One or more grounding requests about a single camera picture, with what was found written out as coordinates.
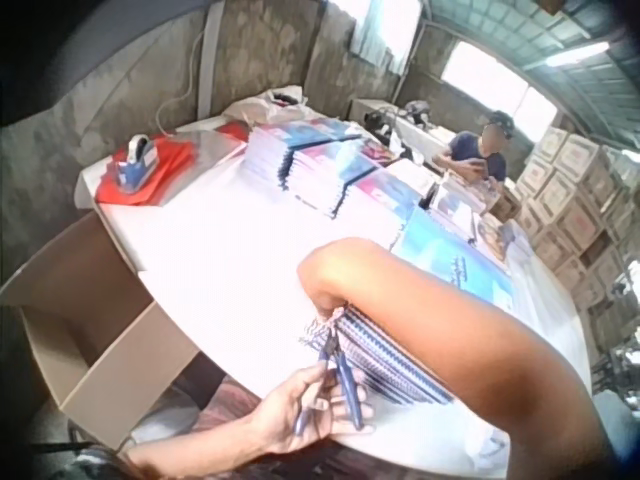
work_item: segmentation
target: shirt sleeve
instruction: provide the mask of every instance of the shirt sleeve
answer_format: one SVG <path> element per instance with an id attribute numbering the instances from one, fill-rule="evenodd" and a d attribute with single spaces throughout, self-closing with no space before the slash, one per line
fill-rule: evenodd
<path id="1" fill-rule="evenodd" d="M 498 182 L 504 182 L 507 179 L 507 161 L 502 155 L 498 155 L 496 158 L 496 166 L 490 175 Z"/>
<path id="2" fill-rule="evenodd" d="M 460 154 L 465 148 L 467 138 L 467 132 L 460 132 L 455 137 L 453 137 L 453 140 L 451 140 L 451 142 L 449 142 L 449 148 L 451 149 L 451 158 L 453 160 L 457 160 L 460 158 Z"/>

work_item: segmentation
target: concrete wall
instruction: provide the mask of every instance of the concrete wall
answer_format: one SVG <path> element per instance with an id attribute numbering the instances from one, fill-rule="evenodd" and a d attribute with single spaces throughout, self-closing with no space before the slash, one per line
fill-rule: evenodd
<path id="1" fill-rule="evenodd" d="M 227 0 L 213 114 L 236 100 L 294 84 L 304 87 L 309 106 L 329 116 L 346 114 L 351 98 L 391 99 L 399 76 L 349 52 L 354 27 L 353 18 L 332 3 Z"/>
<path id="2" fill-rule="evenodd" d="M 409 68 L 397 104 L 426 100 L 431 105 L 431 119 L 454 132 L 468 130 L 481 133 L 491 110 L 460 90 L 440 80 L 446 63 L 457 43 L 456 37 L 436 28 L 427 28 Z M 516 180 L 524 169 L 533 143 L 516 132 L 503 152 L 507 174 Z"/>
<path id="3" fill-rule="evenodd" d="M 314 0 L 226 0 L 212 111 L 264 90 L 304 83 L 320 4 Z"/>
<path id="4" fill-rule="evenodd" d="M 141 36 L 96 68 L 53 108 L 3 128 L 3 278 L 78 218 L 73 189 L 82 168 L 155 133 L 162 102 L 186 91 L 188 60 L 204 12 Z M 197 62 L 194 69 L 197 79 Z M 195 119 L 195 91 L 163 110 L 165 128 Z"/>
<path id="5" fill-rule="evenodd" d="M 304 83 L 309 106 L 325 115 L 345 115 L 353 98 L 390 100 L 400 79 L 349 52 L 354 28 L 353 18 L 327 5 Z"/>

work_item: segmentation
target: red fabric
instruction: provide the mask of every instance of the red fabric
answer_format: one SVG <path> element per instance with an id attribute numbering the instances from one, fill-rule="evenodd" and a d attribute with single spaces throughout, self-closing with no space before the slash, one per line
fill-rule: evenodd
<path id="1" fill-rule="evenodd" d="M 244 122 L 230 122 L 216 128 L 216 131 L 245 143 L 249 141 L 249 127 Z"/>
<path id="2" fill-rule="evenodd" d="M 116 205 L 153 205 L 160 198 L 171 180 L 184 172 L 195 162 L 195 147 L 189 142 L 173 142 L 160 137 L 154 140 L 158 150 L 158 164 L 147 183 L 136 193 L 128 195 L 118 188 L 116 183 L 115 162 L 124 161 L 127 152 L 120 150 L 111 156 L 107 172 L 102 176 L 96 201 Z"/>

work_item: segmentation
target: cap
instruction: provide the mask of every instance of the cap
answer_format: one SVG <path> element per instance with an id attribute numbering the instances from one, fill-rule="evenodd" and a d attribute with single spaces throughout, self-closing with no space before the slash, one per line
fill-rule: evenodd
<path id="1" fill-rule="evenodd" d="M 489 117 L 489 123 L 487 125 L 497 125 L 498 127 L 500 127 L 507 139 L 513 136 L 513 130 L 515 128 L 513 124 L 513 118 L 511 118 L 506 113 L 501 112 L 500 110 L 496 110 L 491 114 L 491 117 Z"/>

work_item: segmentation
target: electrical cable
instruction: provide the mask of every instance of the electrical cable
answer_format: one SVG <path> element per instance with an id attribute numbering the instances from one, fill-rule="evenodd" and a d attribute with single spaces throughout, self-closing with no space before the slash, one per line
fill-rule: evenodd
<path id="1" fill-rule="evenodd" d="M 204 36 L 204 30 L 202 30 L 198 34 L 198 36 L 193 41 L 193 45 L 191 46 L 191 55 L 189 56 L 189 88 L 187 88 L 187 91 L 183 95 L 180 95 L 179 97 L 175 97 L 175 98 L 170 98 L 169 100 L 165 100 L 164 102 L 162 102 L 162 104 L 156 111 L 156 125 L 158 126 L 158 130 L 160 130 L 160 132 L 162 132 L 162 134 L 165 137 L 168 137 L 170 134 L 164 128 L 162 128 L 162 124 L 160 123 L 160 112 L 162 112 L 162 110 L 164 110 L 168 105 L 171 105 L 176 102 L 181 102 L 182 100 L 187 98 L 189 95 L 191 95 L 191 92 L 193 91 L 193 83 L 194 83 L 193 82 L 193 61 L 195 59 L 196 45 L 200 40 L 202 40 L 203 36 Z"/>

